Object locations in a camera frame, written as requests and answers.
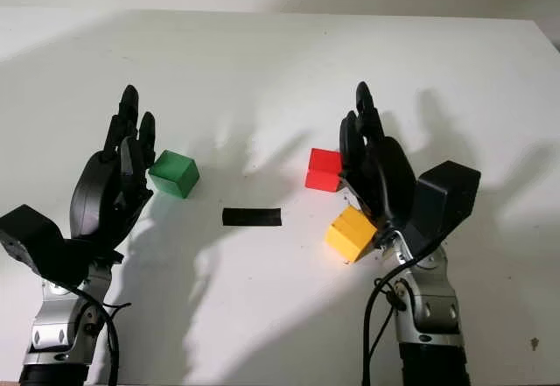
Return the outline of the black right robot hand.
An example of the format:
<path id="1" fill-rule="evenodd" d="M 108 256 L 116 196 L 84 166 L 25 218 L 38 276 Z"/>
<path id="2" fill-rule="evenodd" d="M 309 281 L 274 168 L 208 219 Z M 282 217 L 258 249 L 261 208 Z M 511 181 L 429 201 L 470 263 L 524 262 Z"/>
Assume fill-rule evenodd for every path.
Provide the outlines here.
<path id="1" fill-rule="evenodd" d="M 416 177 L 403 148 L 385 134 L 366 82 L 339 129 L 340 178 L 360 210 L 380 231 L 400 228 L 410 216 Z"/>

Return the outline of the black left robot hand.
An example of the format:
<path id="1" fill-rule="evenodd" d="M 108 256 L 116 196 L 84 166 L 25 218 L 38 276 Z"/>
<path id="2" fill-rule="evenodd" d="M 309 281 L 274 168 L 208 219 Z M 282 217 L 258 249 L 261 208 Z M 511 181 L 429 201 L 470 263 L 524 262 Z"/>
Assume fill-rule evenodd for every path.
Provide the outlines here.
<path id="1" fill-rule="evenodd" d="M 103 149 L 87 161 L 73 191 L 71 238 L 96 259 L 120 263 L 116 248 L 129 235 L 153 195 L 146 173 L 155 161 L 156 123 L 138 116 L 139 95 L 128 85 L 111 117 Z"/>

